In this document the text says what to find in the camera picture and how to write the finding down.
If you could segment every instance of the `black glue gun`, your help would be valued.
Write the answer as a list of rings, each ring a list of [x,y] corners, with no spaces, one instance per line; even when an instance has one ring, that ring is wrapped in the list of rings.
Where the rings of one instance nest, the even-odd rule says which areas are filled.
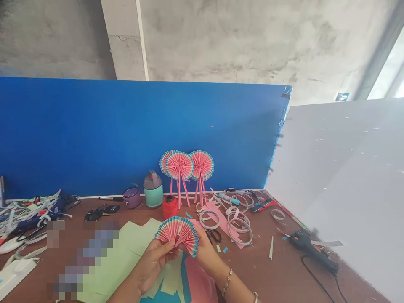
[[[332,262],[327,256],[319,252],[311,245],[310,232],[305,229],[299,229],[289,237],[289,241],[298,250],[304,251],[308,256],[312,257],[320,263],[333,276],[337,275],[339,266]]]

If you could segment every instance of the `paper fan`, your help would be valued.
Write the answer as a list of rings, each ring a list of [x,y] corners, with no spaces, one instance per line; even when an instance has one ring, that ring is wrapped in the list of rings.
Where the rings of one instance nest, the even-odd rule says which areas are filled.
[[[160,239],[162,242],[176,240],[174,247],[177,247],[180,243],[183,243],[193,258],[197,255],[199,237],[194,225],[188,218],[176,216],[167,219],[161,223],[155,238]]]
[[[168,156],[165,169],[171,178],[177,180],[178,208],[181,208],[181,178],[185,188],[186,200],[188,202],[188,206],[190,206],[185,179],[188,179],[194,171],[194,161],[192,160],[191,156],[187,153],[176,151]]]
[[[167,169],[165,168],[166,163],[167,163],[167,158],[174,152],[178,152],[178,150],[172,149],[172,150],[166,151],[160,159],[160,169],[163,172],[163,174],[165,174],[167,177],[169,177]],[[171,179],[171,183],[170,183],[170,194],[172,194],[172,193],[173,193],[173,179]]]
[[[205,204],[207,203],[206,192],[205,192],[205,184],[204,181],[209,179],[213,171],[215,170],[215,164],[213,162],[213,158],[205,151],[193,151],[189,154],[194,161],[194,171],[192,173],[192,177],[194,180],[198,180],[197,189],[195,191],[195,196],[197,196],[198,185],[199,185],[199,197],[201,200],[201,205],[203,205],[203,198],[205,198]]]

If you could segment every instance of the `blue paper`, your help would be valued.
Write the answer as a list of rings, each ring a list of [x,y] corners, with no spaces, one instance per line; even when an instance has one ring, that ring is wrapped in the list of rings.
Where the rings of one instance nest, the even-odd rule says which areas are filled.
[[[188,256],[187,254],[184,254],[183,258],[182,258],[181,277],[182,277],[182,285],[183,285],[183,289],[184,289],[185,303],[191,303],[192,302],[191,290],[189,288],[188,276],[186,274],[186,267],[185,267],[185,259],[187,258],[187,256]],[[163,285],[163,283],[161,283],[159,290],[157,291],[157,293],[153,299],[142,298],[140,300],[140,302],[141,303],[147,303],[147,302],[180,303],[181,302],[178,292],[176,292],[174,295],[169,295],[165,292],[162,292],[161,291],[162,285]]]

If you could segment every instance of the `green paper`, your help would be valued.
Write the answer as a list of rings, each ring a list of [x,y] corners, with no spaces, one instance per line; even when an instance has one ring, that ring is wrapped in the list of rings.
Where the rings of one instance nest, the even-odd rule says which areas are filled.
[[[96,258],[97,265],[91,266],[90,273],[83,275],[83,292],[77,293],[77,300],[105,303],[135,267],[160,225],[161,222],[155,219],[150,219],[144,226],[127,222],[119,231],[119,239],[113,240],[113,247],[106,249],[106,256]],[[181,303],[185,303],[182,259],[183,251],[180,250],[178,258],[166,264],[142,297],[153,299],[161,286],[161,291],[167,294],[178,292]]]
[[[170,295],[177,292],[178,281],[181,279],[181,262],[183,251],[179,250],[178,257],[164,266],[166,272],[161,291]]]
[[[28,208],[29,210],[37,210],[37,209],[38,209],[38,206],[37,206],[36,204],[31,204],[31,205],[28,205],[27,208]]]

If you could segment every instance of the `woman's hand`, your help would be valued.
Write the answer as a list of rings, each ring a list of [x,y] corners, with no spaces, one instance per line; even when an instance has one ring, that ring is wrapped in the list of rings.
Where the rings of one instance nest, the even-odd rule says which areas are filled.
[[[178,249],[174,248],[174,244],[174,241],[162,244],[160,240],[153,239],[146,248],[131,273],[142,295],[152,287],[164,265],[177,258]]]
[[[203,231],[196,225],[194,225],[194,227],[199,237],[199,246],[195,260],[209,276],[212,276],[213,272],[218,269],[218,266],[223,264],[223,261],[220,259],[219,255],[213,248],[205,231]],[[182,243],[179,244],[179,248],[185,252],[187,251]]]

